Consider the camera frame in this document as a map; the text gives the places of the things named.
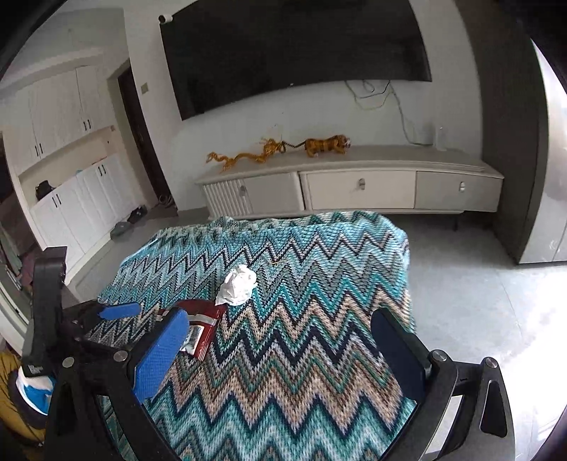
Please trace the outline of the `red snack wrapper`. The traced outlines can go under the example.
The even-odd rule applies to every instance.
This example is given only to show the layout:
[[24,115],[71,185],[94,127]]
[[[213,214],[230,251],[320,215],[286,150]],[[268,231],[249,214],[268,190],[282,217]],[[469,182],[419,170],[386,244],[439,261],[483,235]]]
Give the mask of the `red snack wrapper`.
[[165,330],[161,338],[162,344],[169,354],[174,354],[173,347],[178,346],[183,354],[204,361],[227,310],[226,305],[193,299],[178,301],[175,307],[185,311],[185,315],[175,314],[177,320]]

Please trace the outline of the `white tissue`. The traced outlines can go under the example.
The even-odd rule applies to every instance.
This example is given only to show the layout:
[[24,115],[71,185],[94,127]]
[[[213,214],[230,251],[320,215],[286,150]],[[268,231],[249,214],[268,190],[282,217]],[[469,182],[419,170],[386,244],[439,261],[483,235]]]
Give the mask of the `white tissue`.
[[215,305],[244,305],[257,287],[257,274],[245,264],[232,268],[221,284]]

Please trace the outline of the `teal zigzag knitted table cloth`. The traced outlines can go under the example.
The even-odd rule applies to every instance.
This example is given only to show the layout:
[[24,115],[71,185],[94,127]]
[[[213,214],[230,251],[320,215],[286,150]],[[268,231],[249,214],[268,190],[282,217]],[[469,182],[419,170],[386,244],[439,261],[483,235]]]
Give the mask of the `teal zigzag knitted table cloth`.
[[366,210],[161,229],[100,294],[139,315],[99,324],[92,341],[142,338],[178,301],[213,300],[229,271],[257,276],[207,354],[178,354],[144,405],[183,460],[377,460],[411,416],[371,334],[375,310],[415,328],[409,239]]

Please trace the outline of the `silver double-door refrigerator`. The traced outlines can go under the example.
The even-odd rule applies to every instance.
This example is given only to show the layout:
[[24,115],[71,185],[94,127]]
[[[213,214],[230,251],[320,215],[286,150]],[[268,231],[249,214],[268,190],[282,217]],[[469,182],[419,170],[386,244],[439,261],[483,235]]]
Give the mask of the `silver double-door refrigerator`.
[[566,91],[498,1],[459,1],[479,76],[482,159],[504,176],[494,232],[518,264],[566,260]]

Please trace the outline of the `golden dragon figurine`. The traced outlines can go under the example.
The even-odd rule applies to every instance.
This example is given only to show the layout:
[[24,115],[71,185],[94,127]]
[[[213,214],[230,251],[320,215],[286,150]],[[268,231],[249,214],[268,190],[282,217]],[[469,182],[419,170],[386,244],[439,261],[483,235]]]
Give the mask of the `golden dragon figurine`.
[[286,152],[286,146],[283,141],[276,141],[273,138],[262,140],[262,151],[259,154],[239,153],[236,156],[229,157],[211,152],[207,155],[206,163],[218,162],[222,164],[222,170],[227,171],[235,166],[239,160],[250,160],[253,163],[265,163],[275,154],[283,154]]

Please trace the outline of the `cream TV cabinet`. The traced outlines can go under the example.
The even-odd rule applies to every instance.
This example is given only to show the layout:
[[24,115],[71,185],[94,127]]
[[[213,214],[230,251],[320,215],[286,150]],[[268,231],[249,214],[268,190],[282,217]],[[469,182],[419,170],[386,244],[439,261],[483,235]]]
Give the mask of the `cream TV cabinet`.
[[460,214],[497,210],[504,177],[460,151],[355,146],[345,154],[301,151],[263,164],[240,160],[198,179],[212,218],[293,217],[331,210]]

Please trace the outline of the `orange tiger figurine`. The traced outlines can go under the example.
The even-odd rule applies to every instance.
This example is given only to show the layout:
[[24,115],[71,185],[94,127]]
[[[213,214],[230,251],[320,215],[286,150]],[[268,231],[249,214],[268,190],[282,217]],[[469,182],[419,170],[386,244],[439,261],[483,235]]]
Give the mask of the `orange tiger figurine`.
[[304,147],[305,152],[310,157],[316,157],[323,153],[337,153],[344,155],[351,147],[351,139],[346,137],[344,134],[337,134],[325,139],[308,138],[300,144],[290,144],[283,141],[282,145],[293,149]]

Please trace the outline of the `white router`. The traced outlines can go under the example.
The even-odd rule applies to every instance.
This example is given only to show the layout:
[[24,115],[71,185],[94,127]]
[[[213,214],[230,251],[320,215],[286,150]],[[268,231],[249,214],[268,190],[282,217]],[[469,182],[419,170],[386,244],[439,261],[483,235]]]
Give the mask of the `white router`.
[[446,151],[448,149],[446,130],[442,126],[436,127],[434,146],[435,146],[435,149],[437,149],[439,151]]

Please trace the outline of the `white wall cabinets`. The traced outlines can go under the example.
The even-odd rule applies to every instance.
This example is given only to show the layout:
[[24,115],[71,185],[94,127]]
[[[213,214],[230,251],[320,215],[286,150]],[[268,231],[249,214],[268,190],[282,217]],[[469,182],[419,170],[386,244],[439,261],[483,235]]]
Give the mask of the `white wall cabinets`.
[[149,202],[116,91],[98,67],[86,65],[1,100],[1,136],[19,205],[40,248],[67,248],[69,281],[118,223]]

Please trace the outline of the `large black wall television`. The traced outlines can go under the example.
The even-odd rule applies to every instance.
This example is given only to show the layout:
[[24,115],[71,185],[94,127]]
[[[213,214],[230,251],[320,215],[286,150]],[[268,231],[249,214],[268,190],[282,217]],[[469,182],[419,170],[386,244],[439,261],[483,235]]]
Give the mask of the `large black wall television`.
[[159,23],[182,118],[339,80],[432,78],[408,1],[195,1]]

